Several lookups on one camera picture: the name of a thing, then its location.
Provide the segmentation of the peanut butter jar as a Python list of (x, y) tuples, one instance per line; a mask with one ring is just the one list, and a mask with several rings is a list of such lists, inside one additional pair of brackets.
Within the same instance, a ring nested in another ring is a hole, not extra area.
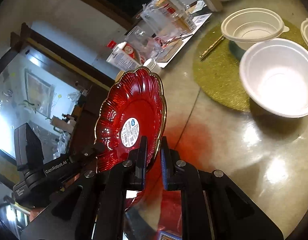
[(121, 78), (124, 74), (125, 74), (125, 72), (121, 70), (121, 71), (117, 74), (117, 76), (116, 76), (116, 78), (115, 78), (115, 82), (119, 81), (120, 78)]

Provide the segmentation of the white moutai liquor bottle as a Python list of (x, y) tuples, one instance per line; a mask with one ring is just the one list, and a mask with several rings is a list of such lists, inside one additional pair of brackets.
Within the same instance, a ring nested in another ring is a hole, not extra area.
[(131, 46), (129, 43), (126, 43), (124, 45), (123, 51), (125, 51), (125, 53), (127, 53), (127, 55), (129, 55), (132, 59), (134, 59), (134, 61), (141, 64), (141, 59), (140, 59), (140, 55), (139, 55), (138, 51), (136, 51), (133, 48), (133, 46)]

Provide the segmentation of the red plate with sticker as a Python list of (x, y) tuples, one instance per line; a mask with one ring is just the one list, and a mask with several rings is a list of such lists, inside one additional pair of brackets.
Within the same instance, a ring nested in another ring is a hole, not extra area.
[(125, 72), (111, 87), (95, 124), (95, 142), (105, 149), (98, 154), (98, 170), (107, 171), (125, 161), (131, 150), (147, 138), (146, 168), (157, 157), (164, 133), (167, 105), (163, 83), (146, 67)]

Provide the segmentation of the cream ribbed plastic bowl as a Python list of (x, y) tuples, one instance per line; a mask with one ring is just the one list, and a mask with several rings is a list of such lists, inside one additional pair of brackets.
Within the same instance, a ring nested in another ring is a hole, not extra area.
[(248, 50), (258, 42), (269, 41), (289, 31), (282, 18), (265, 8), (247, 8), (229, 15), (221, 24), (223, 36)]

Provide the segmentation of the white foam bowl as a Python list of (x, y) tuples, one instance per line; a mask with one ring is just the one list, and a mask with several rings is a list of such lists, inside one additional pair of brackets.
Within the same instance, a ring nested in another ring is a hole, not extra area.
[(275, 38), (251, 46), (239, 62), (239, 78), (249, 97), (285, 118), (308, 115), (308, 51)]

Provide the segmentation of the gold glitter turntable mat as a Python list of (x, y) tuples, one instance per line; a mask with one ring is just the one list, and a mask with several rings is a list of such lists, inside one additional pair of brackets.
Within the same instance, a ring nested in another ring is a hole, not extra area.
[(226, 107), (254, 111), (254, 102), (243, 88), (239, 78), (239, 62), (246, 51), (226, 38), (204, 59), (194, 58), (194, 79), (210, 98)]

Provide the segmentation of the clear bottle red cap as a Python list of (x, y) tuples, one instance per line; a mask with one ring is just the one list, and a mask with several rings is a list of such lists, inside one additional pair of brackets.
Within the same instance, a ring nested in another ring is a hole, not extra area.
[(110, 41), (107, 45), (108, 48), (112, 50), (110, 55), (107, 58), (107, 62), (119, 68), (122, 71), (130, 71), (135, 70), (140, 67), (140, 64), (134, 59), (132, 59), (125, 51), (123, 51), (124, 45), (127, 42), (116, 43), (114, 41)]

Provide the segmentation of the glass beer mug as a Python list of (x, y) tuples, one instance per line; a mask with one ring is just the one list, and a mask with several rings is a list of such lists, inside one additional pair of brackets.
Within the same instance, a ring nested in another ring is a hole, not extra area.
[(125, 41), (133, 46), (145, 60), (157, 60), (162, 52), (159, 43), (139, 26), (135, 26), (126, 35)]

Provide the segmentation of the large red glass plate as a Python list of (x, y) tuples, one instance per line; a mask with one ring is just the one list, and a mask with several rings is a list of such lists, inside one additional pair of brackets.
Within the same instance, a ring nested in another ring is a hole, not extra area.
[(136, 196), (133, 198), (126, 198), (125, 211), (128, 211), (132, 207), (136, 207), (138, 204), (150, 205), (162, 194), (163, 183), (160, 153), (157, 154), (152, 166), (145, 175), (145, 189), (142, 191), (127, 191), (126, 195), (135, 193)]

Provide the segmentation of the small white pill jar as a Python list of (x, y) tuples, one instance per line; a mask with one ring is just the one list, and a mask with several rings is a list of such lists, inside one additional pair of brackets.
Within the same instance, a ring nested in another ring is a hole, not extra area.
[(161, 67), (154, 59), (148, 59), (143, 64), (144, 67), (148, 68), (151, 72), (159, 74), (161, 72)]

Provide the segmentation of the gold pen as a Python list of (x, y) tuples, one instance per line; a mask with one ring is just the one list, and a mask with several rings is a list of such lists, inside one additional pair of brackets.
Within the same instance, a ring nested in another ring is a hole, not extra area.
[(212, 45), (210, 45), (200, 56), (199, 59), (200, 60), (204, 60), (210, 52), (213, 51), (213, 49), (215, 49), (218, 44), (220, 44), (223, 40), (225, 39), (224, 35), (221, 35)]

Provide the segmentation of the small book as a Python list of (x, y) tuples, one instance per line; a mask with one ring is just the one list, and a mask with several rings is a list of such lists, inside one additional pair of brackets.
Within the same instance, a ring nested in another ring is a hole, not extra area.
[(183, 44), (182, 40), (169, 43), (157, 57), (157, 62), (168, 62)]

